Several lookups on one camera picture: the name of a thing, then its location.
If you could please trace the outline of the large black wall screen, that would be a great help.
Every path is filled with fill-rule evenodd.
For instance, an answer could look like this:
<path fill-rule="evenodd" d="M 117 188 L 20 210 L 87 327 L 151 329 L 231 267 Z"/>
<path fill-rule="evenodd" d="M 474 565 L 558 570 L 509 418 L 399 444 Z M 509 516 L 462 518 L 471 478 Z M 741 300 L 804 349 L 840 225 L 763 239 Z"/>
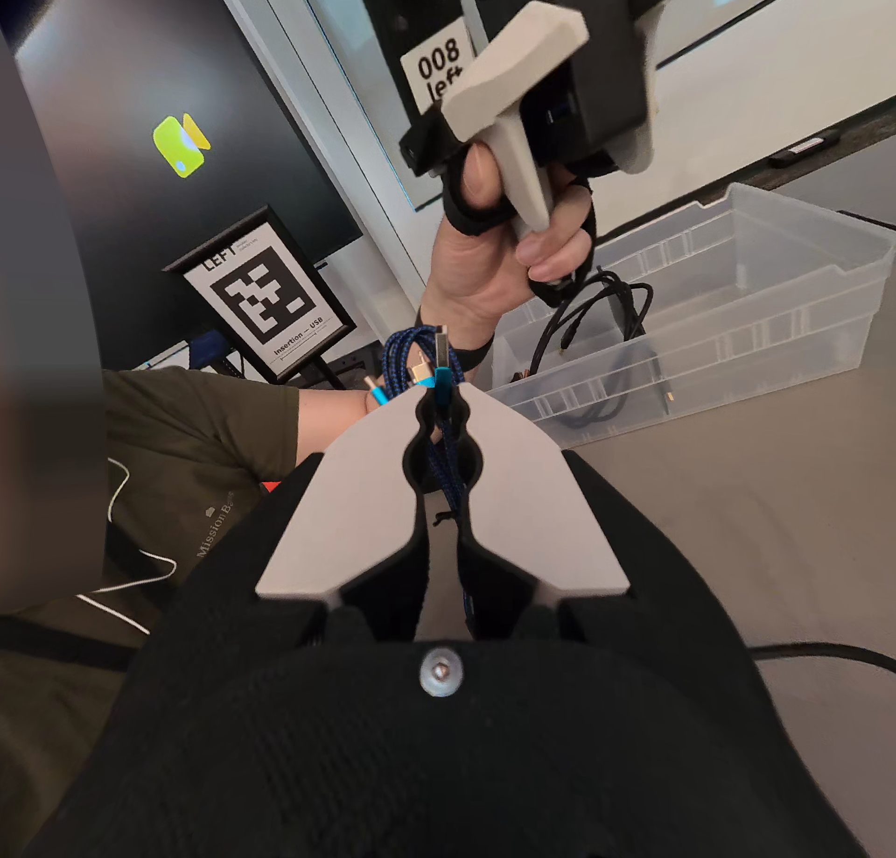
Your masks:
<path fill-rule="evenodd" d="M 317 266 L 360 238 L 223 0 L 1 3 L 104 368 L 198 326 L 195 293 L 163 268 L 263 206 Z"/>

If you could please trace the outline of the framed marker sign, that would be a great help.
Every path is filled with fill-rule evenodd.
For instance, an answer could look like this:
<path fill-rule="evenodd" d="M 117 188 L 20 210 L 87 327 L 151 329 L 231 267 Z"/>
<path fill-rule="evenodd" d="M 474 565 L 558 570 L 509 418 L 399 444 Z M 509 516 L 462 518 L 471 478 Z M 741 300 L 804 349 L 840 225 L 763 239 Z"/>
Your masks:
<path fill-rule="evenodd" d="M 282 385 L 357 324 L 269 205 L 163 267 L 203 299 L 216 329 Z"/>

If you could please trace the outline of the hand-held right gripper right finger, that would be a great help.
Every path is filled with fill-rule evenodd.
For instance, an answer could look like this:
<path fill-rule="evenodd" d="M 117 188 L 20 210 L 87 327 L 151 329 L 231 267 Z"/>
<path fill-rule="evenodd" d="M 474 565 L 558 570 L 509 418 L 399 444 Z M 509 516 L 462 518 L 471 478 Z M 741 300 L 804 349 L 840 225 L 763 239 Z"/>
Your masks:
<path fill-rule="evenodd" d="M 624 595 L 630 587 L 561 449 L 534 423 L 476 386 L 459 395 L 481 457 L 468 486 L 473 543 L 534 578 L 535 596 Z"/>

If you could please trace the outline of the black floor outlet box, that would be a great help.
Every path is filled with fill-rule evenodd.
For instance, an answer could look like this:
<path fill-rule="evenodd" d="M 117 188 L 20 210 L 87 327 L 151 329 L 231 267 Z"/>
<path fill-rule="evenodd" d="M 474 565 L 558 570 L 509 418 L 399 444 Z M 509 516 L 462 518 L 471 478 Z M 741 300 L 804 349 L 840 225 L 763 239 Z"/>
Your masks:
<path fill-rule="evenodd" d="M 841 139 L 839 128 L 825 129 L 790 147 L 779 150 L 766 160 L 772 169 L 786 169 L 803 160 L 814 157 L 831 147 L 835 147 Z"/>

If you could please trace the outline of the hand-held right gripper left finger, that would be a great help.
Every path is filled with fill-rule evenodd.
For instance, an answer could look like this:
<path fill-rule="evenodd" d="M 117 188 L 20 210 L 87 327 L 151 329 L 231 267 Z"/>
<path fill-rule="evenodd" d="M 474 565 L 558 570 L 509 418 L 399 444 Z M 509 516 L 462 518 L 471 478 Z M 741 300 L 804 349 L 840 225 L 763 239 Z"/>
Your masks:
<path fill-rule="evenodd" d="M 424 498 L 412 453 L 428 443 L 415 386 L 347 428 L 323 452 L 304 496 L 255 593 L 261 599 L 309 599 L 328 606 L 364 575 L 396 560 L 425 534 Z"/>

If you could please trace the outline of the clear plastic bin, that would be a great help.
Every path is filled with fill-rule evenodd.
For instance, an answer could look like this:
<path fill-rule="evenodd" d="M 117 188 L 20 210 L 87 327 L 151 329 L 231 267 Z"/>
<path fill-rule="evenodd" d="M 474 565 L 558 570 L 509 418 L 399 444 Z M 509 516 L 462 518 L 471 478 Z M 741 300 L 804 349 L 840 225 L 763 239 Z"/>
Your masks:
<path fill-rule="evenodd" d="M 894 266 L 894 225 L 742 184 L 599 245 L 594 266 L 654 296 L 630 341 L 603 299 L 532 359 L 552 311 L 504 317 L 490 394 L 564 449 L 859 365 Z"/>

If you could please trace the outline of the window with white blinds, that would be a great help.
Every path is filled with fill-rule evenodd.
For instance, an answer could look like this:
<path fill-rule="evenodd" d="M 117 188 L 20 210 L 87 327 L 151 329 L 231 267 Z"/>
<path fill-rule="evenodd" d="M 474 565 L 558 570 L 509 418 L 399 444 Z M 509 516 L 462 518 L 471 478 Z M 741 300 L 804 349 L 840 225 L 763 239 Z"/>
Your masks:
<path fill-rule="evenodd" d="M 389 62 L 375 34 L 363 0 L 305 0 L 320 26 L 334 57 L 359 101 L 399 182 L 406 203 L 419 212 L 435 202 L 435 180 L 429 174 L 415 176 L 399 156 L 399 138 L 409 127 L 409 114 L 424 110 L 410 95 L 405 73 L 398 65 L 400 84 L 394 81 Z M 708 42 L 748 14 L 776 0 L 671 0 L 659 22 L 655 57 L 660 66 L 690 49 Z"/>

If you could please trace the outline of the black wrist band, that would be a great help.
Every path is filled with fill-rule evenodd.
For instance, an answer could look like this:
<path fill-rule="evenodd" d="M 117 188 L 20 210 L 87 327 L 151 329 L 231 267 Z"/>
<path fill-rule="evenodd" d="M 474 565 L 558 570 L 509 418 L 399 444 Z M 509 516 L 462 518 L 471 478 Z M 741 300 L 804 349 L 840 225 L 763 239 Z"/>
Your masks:
<path fill-rule="evenodd" d="M 486 359 L 499 321 L 498 316 L 482 315 L 460 305 L 432 304 L 418 309 L 416 325 L 448 326 L 454 355 L 464 373 L 473 375 Z"/>

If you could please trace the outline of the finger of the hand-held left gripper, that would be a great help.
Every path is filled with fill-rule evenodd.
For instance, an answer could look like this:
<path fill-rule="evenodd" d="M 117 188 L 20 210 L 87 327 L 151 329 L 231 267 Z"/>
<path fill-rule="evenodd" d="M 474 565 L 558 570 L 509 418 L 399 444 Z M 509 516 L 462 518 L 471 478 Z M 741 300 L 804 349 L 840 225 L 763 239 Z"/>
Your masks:
<path fill-rule="evenodd" d="M 632 126 L 606 144 L 616 167 L 629 175 L 643 173 L 654 158 L 653 124 L 658 113 L 655 94 L 657 71 L 657 31 L 666 6 L 671 0 L 628 0 L 635 36 L 640 46 L 641 83 L 646 112 L 644 121 Z"/>
<path fill-rule="evenodd" d="M 588 39 L 582 12 L 529 2 L 444 94 L 441 113 L 455 138 L 466 143 L 495 124 Z"/>

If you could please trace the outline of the person's left hand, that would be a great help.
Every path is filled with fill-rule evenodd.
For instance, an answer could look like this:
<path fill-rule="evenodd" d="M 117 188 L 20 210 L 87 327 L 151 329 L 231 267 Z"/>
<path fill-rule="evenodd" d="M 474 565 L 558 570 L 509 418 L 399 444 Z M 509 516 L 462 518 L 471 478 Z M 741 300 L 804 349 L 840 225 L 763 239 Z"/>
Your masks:
<path fill-rule="evenodd" d="M 532 282 L 563 279 L 588 259 L 592 247 L 584 225 L 593 210 L 591 194 L 559 165 L 548 173 L 554 210 L 544 232 L 518 240 L 504 224 L 467 236 L 442 217 L 420 319 L 446 326 L 455 351 L 485 347 L 503 315 L 532 298 Z"/>

